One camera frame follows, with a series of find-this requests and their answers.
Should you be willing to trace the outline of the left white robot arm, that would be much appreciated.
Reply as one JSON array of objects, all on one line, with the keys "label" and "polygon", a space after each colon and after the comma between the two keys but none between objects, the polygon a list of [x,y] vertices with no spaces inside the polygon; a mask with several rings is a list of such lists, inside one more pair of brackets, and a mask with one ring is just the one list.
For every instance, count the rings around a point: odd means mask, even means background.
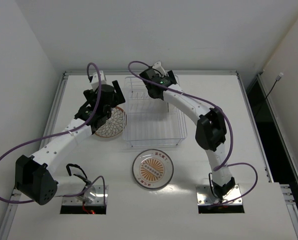
[{"label": "left white robot arm", "polygon": [[116,106],[125,103],[118,81],[101,83],[96,90],[85,90],[86,102],[69,125],[46,146],[31,156],[20,156],[15,163],[15,188],[39,205],[54,197],[82,196],[94,184],[85,174],[55,177],[60,163],[86,138],[111,117]]}]

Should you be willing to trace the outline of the sunburst pattern plate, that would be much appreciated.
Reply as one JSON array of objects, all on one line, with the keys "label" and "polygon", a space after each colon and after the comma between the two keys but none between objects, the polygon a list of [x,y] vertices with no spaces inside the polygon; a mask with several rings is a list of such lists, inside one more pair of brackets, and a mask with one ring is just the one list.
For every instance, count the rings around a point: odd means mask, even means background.
[{"label": "sunburst pattern plate", "polygon": [[143,188],[155,191],[164,188],[174,175],[171,158],[158,149],[147,149],[139,153],[132,163],[132,175]]}]

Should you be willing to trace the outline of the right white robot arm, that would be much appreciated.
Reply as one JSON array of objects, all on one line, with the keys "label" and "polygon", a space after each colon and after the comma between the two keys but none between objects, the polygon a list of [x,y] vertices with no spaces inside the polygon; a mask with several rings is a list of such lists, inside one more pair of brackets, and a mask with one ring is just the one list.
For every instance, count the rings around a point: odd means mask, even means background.
[{"label": "right white robot arm", "polygon": [[140,74],[148,94],[153,99],[161,99],[183,112],[196,125],[195,140],[206,151],[212,169],[213,193],[219,199],[235,186],[225,159],[226,124],[217,108],[208,108],[185,95],[172,71],[160,76],[153,68]]}]

